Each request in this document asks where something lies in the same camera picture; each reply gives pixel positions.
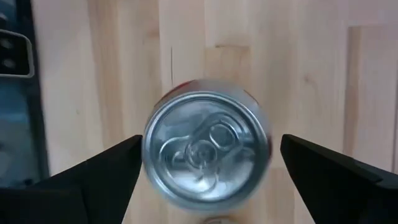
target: wood grain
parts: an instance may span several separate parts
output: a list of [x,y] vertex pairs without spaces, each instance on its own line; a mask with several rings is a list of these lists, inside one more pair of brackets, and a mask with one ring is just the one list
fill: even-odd
[[350,32],[345,153],[392,171],[397,102],[398,27]]
[[[274,157],[240,223],[313,223],[285,133],[398,172],[395,1],[33,0],[52,174],[134,134],[172,87],[220,78],[272,123]],[[124,223],[200,223],[138,180]]]

